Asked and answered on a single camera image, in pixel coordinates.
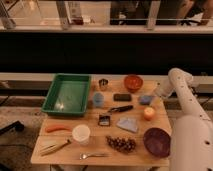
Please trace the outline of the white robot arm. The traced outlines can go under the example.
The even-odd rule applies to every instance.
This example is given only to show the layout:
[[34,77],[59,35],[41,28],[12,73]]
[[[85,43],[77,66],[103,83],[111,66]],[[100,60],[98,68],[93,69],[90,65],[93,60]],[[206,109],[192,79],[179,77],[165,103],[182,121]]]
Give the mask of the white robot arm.
[[169,171],[213,171],[213,122],[190,90],[193,76],[172,68],[154,90],[167,98],[176,93],[183,116],[173,125]]

